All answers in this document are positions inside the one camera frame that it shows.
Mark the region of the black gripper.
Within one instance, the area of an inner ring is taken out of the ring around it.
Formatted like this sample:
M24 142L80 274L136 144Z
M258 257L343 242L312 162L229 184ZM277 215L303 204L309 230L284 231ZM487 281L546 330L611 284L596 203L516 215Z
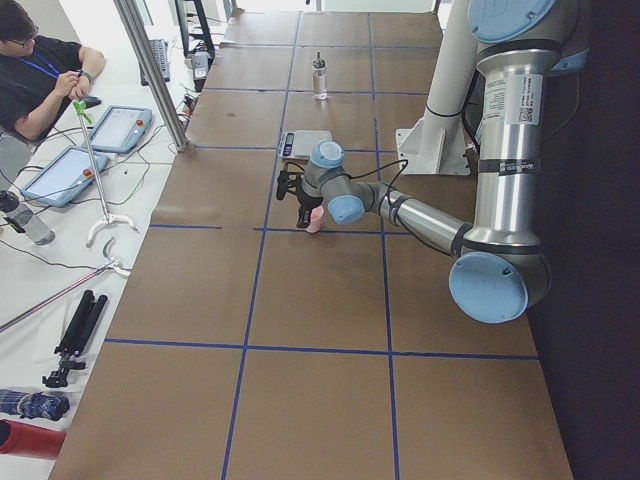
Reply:
M299 202L296 227L306 229L310 226L313 210L322 205L323 197L310 195L302 187L297 188L295 196Z

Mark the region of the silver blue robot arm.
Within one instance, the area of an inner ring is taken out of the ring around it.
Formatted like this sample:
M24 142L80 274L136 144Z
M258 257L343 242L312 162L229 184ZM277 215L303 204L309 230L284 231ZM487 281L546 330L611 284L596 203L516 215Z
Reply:
M386 182L358 182L333 141L317 143L302 172L282 170L276 195L294 195L299 227L325 205L348 225L375 213L454 258L449 290L469 317L514 320L548 292L551 274L532 229L541 169L543 86L583 67L587 1L457 1L444 33L423 116L397 131L405 173L464 174L464 111L484 79L475 217L454 218Z

